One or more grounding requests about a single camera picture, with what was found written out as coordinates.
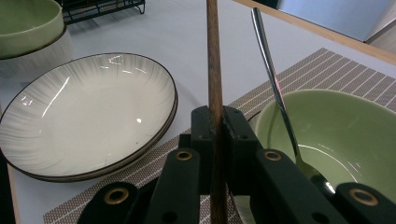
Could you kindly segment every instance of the green bowl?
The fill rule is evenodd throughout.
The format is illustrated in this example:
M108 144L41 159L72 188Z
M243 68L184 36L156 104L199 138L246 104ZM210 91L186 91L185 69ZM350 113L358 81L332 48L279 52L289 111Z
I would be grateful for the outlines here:
M396 114L338 91L306 90L284 95L303 160L333 187L358 182L396 203ZM258 116L255 133L264 148L293 149L275 102Z
M0 59L18 57L55 41L64 30L53 0L0 0Z

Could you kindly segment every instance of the table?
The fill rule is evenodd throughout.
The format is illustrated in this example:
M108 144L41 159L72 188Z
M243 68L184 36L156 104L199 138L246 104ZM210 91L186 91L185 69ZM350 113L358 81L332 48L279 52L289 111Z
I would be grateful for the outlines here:
M157 146L188 129L190 112L198 106L207 105L205 10L205 1L150 0L144 15L134 9L126 9L68 26L74 43L74 59L105 52L132 52L160 62L172 74L179 92L177 115ZM274 16L262 16L278 73L318 49L326 48L396 77L395 64L348 48ZM219 34L223 103L227 105L267 78L251 23L250 7L230 0L219 0ZM0 81L2 108L6 108L22 85ZM49 210L102 179L58 184L35 180L13 169L11 172L20 223L43 223L43 215Z

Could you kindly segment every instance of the metal spoon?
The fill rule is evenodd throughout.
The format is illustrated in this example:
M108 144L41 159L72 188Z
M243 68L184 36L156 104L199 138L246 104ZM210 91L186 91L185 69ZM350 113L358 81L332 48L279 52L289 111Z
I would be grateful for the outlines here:
M262 15L260 11L255 7L252 10L252 19L254 28L256 31L257 39L259 41L260 49L262 52L262 57L265 62L265 67L267 69L268 77L270 79L277 106L282 115L282 119L285 123L288 135L294 150L295 160L297 167L304 172L304 174L311 179L311 181L324 193L326 196L331 197L333 195L333 189L330 186L327 179L313 166L303 161L301 157L300 149L298 148L297 139L295 137L294 131L291 127L291 122L286 110L285 102L283 101L282 93L280 90L279 82L276 79L276 72L271 59L270 50L268 48L267 39L265 37L264 27L262 25Z

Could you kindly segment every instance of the plate rim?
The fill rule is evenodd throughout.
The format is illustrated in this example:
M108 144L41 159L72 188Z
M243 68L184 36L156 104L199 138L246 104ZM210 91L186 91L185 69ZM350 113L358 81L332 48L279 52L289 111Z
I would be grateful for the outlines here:
M3 114L0 117L0 125L1 125L1 123L3 121L3 118L4 118L5 114L7 113L8 109L9 109L9 107L15 102L16 98L23 91L25 91L27 88L29 88L29 86L31 86L34 82L36 82L38 79L40 79L44 75L52 72L53 70L55 70L55 69L57 69L57 68L59 68L61 66L64 66L64 65L70 64L70 63L74 63L74 62L79 61L79 60L83 60L83 59L91 58L91 57L97 57L97 56L113 55L113 54L131 55L131 56L134 56L134 57L141 57L141 58L153 61L154 63L156 63L160 67L162 67L165 70L165 72L167 73L167 75L171 78L171 81L172 81L172 84L173 84L173 90L175 91L175 96L174 96L174 102L173 102L173 105L172 105L172 109L171 109L169 115L167 116L167 119L166 119L165 123L160 128L160 130L158 132L156 132L147 141L147 143L145 145L143 145L138 150L136 150L132 154L124 157L123 159L121 159L119 161L113 162L113 163L111 163L111 164L109 164L107 166L101 167L99 169L95 169L95 170L92 170L92 171L89 171L89 172L85 172L85 173L80 173L80 174L77 174L77 175L60 175L60 176L37 175L37 174L30 173L28 171L22 170L21 168L16 166L14 163L12 163L6 157L6 155L4 155L1 146L0 146L0 157L3 158L3 160L5 160L12 168L14 168L14 169L18 170L19 172L21 172L21 173L23 173L25 175L28 175L28 176L30 176L32 178L35 178L35 179L38 179L38 180L47 181L47 182L54 182L54 183L69 183L69 182L78 182L78 181L95 179L97 177L101 177L101 176L105 176L105 175L109 175L109 174L112 174L114 172L117 172L121 168L127 166L130 163L133 163L134 161L136 161L136 159L138 159L139 157L144 156L144 154L146 152L148 152L150 149L152 149L161 140L161 138L165 135L165 133L167 132L167 130L169 129L169 127L173 123L173 120L175 119L175 116L176 116L176 113L177 113L177 107L178 107L178 93L177 93L176 82L175 82L174 78L172 77L172 74L168 71L168 69L166 67L164 67L161 63L151 59L148 56L144 56L144 55L141 55L141 54L126 53L126 52L108 52L108 53L93 54L93 55L88 55L88 56L85 56L85 57L81 57L81 58L72 60L72 61L70 61L68 63L61 64L61 65L49 70L48 72L40 75L39 77L35 78L32 82L30 82L28 85L23 87L12 98L12 100L7 105L6 109L3 111Z

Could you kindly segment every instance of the woven placemat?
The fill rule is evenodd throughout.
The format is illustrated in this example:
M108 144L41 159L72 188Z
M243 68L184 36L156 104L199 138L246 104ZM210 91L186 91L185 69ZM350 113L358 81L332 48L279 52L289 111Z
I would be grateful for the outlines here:
M302 89L329 89L354 94L396 111L396 79L376 72L335 54L320 49L278 75L282 92ZM241 110L247 119L259 113L273 100L269 82L248 92L230 106ZM76 223L81 211L93 195L103 186L125 181L141 187L158 176L167 154L177 147L178 136L152 149L145 157L128 168L111 175L81 192L68 202L44 215L45 223ZM229 222L242 223L229 198ZM209 197L201 197L200 223L210 223Z

